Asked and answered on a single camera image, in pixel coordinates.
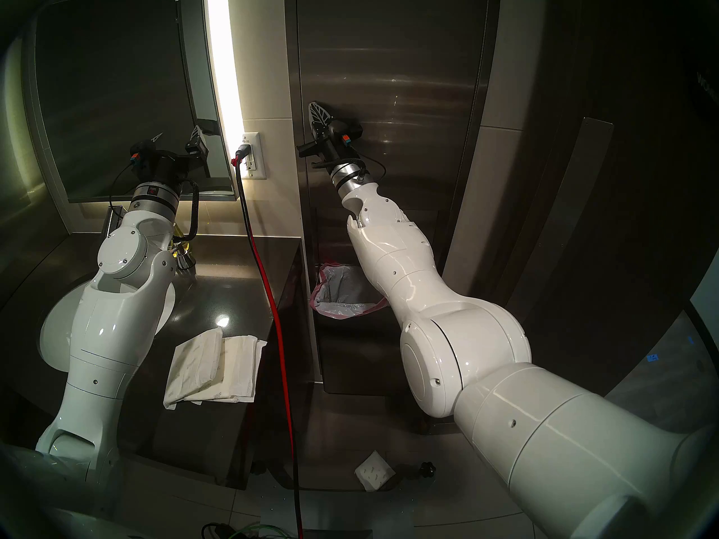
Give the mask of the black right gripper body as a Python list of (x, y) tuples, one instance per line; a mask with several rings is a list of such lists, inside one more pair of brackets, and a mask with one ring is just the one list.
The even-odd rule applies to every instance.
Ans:
[(314, 140), (298, 145), (296, 151), (300, 158), (317, 156), (320, 162), (311, 163), (312, 169), (333, 169), (349, 163), (361, 163), (360, 157), (353, 150), (338, 150), (330, 140)]

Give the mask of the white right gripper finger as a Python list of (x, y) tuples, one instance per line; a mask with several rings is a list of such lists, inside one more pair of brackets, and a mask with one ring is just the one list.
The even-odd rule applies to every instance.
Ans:
[(325, 107), (316, 101), (311, 101), (311, 133), (314, 141), (320, 141), (326, 137), (333, 144), (338, 144), (338, 136), (335, 130), (331, 128), (331, 123), (335, 118), (329, 113)]
[(313, 139), (319, 141), (329, 129), (329, 112), (320, 103), (311, 101), (308, 104), (308, 117)]

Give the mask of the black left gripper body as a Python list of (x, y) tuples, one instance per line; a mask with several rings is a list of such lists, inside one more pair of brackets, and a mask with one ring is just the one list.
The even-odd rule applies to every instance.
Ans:
[(145, 150), (134, 152), (134, 174), (138, 183), (158, 182), (163, 185), (180, 185), (190, 172), (191, 156), (158, 150), (145, 155)]

